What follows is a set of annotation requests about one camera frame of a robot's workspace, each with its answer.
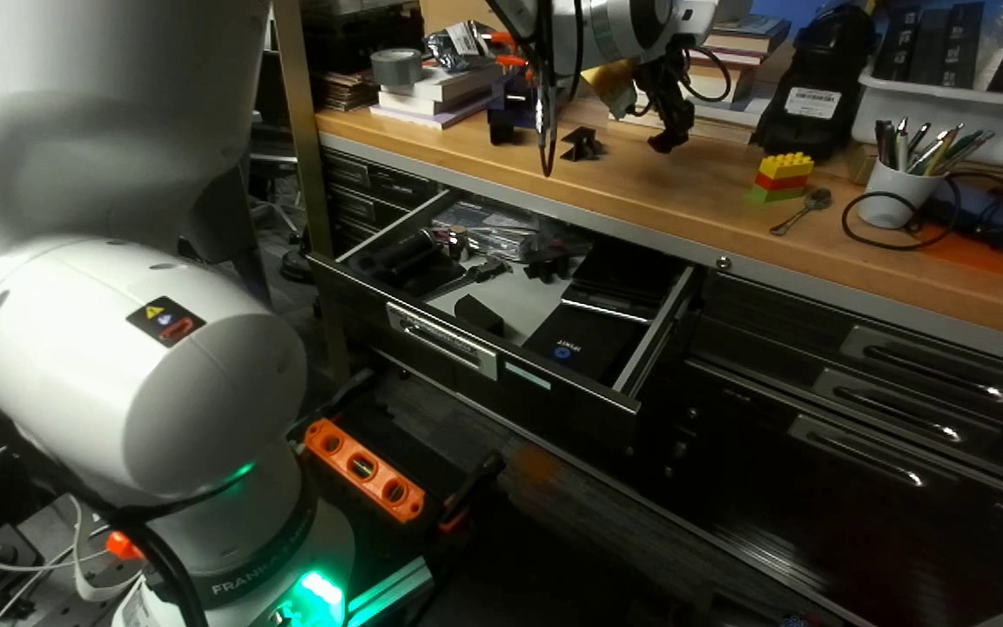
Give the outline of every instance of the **open drawer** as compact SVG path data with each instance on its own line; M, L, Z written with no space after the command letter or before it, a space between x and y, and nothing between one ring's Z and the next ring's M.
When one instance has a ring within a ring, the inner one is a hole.
M637 401L701 273L686 266L656 320L643 332L613 385L603 385L519 345L560 305L568 282L529 281L521 267L485 283L424 302L347 267L361 251L379 250L429 227L457 201L445 191L338 261L310 257L324 307L341 310L346 332L390 360L589 463L610 469L637 429ZM506 320L506 339L454 318L454 301L473 294Z

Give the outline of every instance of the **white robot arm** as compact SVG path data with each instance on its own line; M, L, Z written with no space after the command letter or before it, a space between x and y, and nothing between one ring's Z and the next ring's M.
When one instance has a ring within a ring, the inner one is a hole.
M148 527L203 612L142 581L115 624L271 624L295 591L342 620L350 525L317 507L284 440L303 345L173 254L246 149L269 3L0 0L0 412L104 504L168 508ZM535 0L493 4L537 33ZM560 68L577 60L572 5L552 4ZM716 0L581 5L594 67L704 36Z

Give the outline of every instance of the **yellow lego brick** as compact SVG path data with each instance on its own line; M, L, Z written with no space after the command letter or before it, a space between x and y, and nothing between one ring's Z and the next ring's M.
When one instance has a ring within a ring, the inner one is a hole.
M761 162L761 174L772 179L790 179L792 176L810 176L815 163L803 153L770 155Z

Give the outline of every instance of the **stack of books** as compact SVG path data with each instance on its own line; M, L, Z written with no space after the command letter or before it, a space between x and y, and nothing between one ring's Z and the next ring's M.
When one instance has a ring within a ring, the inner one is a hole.
M720 102L707 102L697 99L681 86L685 98L696 105L696 126L691 129L691 134L749 143L764 109L772 100L776 80L787 68L769 66L777 63L787 66L790 63L787 56L773 56L790 32L790 21L771 16L747 16L735 23L714 25L704 47L717 56L729 72L729 93ZM691 51L688 76L691 87L700 95L717 97L725 90L722 69L703 52ZM648 96L637 95L639 108L648 106ZM641 117L627 115L622 122L663 128L656 111L649 111Z
M373 81L373 72L370 70L355 74L326 71L313 78L315 80L312 87L317 107L349 111L378 101L378 84Z
M423 78L412 86L382 86L370 112L442 130L485 109L504 73L498 64L463 72L425 66Z

